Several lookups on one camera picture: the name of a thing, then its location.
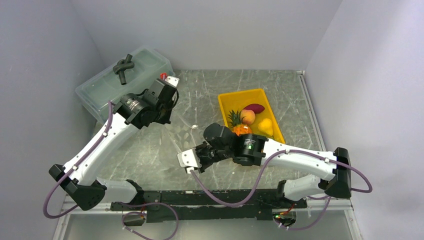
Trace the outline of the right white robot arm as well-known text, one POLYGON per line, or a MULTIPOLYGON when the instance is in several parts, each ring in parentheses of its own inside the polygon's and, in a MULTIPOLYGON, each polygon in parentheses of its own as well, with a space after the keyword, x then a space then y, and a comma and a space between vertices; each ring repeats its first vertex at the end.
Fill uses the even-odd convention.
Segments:
POLYGON ((245 167, 260 167, 250 193, 240 204, 252 197, 266 167, 285 167, 307 173, 305 177, 278 183, 275 200, 282 208, 317 194, 338 199, 352 196, 349 153, 345 148, 337 148, 334 152, 313 151, 253 133, 238 135, 218 123, 209 125, 203 138, 202 144, 182 153, 182 163, 188 174, 203 173, 214 163, 227 159, 245 167))

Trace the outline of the yellow plastic tray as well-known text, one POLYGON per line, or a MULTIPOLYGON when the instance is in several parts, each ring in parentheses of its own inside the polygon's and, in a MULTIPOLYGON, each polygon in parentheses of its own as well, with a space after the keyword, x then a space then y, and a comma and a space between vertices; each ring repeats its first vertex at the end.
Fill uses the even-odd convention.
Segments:
POLYGON ((279 128, 276 117, 265 94, 265 91, 263 89, 257 88, 251 90, 223 93, 218 96, 218 103, 221 110, 224 125, 228 128, 228 114, 231 110, 234 110, 235 112, 241 112, 244 107, 250 104, 263 105, 265 107, 265 110, 259 114, 255 114, 256 118, 254 123, 252 125, 249 125, 249 127, 252 129, 253 134, 268 137, 258 130, 258 123, 261 122, 264 118, 268 118, 271 119, 273 123, 273 136, 268 138, 271 138, 280 143, 286 142, 279 128))

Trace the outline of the toy pineapple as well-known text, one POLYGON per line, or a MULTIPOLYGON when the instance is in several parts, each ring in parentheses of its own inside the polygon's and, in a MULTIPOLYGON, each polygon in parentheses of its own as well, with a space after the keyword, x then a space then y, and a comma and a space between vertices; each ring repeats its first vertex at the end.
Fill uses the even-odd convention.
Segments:
POLYGON ((242 123, 241 112, 239 110, 231 110, 228 114, 228 119, 230 130, 237 136, 253 133, 252 129, 247 124, 242 123))

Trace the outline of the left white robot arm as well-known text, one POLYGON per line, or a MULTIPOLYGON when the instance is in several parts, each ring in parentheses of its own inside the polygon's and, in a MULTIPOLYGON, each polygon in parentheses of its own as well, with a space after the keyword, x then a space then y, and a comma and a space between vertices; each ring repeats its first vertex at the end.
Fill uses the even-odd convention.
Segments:
POLYGON ((64 165, 54 164, 49 174, 83 211, 100 203, 123 202, 137 210, 144 203, 144 191, 133 180, 105 180, 98 176, 103 165, 130 137, 151 123, 170 124, 179 99, 179 78, 156 79, 141 93, 123 95, 109 103, 106 123, 93 139, 64 165))

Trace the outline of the clear zip top bag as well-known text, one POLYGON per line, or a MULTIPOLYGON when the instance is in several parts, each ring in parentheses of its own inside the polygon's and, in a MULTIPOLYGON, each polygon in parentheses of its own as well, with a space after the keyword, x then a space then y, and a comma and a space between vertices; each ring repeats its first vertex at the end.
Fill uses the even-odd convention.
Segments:
POLYGON ((194 148, 203 143, 203 132, 195 123, 190 123, 181 114, 173 111, 170 124, 165 125, 162 136, 177 153, 194 148))

